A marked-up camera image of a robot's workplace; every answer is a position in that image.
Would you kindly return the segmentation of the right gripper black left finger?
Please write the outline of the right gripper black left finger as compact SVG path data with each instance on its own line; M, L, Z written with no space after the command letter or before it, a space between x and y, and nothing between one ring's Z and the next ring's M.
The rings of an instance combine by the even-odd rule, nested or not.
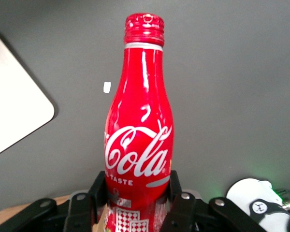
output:
M101 171L88 191L74 193L62 204L50 198L36 200L0 224L0 232L91 232L106 203Z

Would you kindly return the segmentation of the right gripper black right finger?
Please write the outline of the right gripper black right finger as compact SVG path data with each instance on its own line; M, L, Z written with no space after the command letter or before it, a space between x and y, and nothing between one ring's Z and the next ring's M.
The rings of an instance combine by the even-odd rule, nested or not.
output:
M161 226L162 232L265 231L227 198L212 198L205 203L192 193L183 191L175 170L171 171L167 193L171 208Z

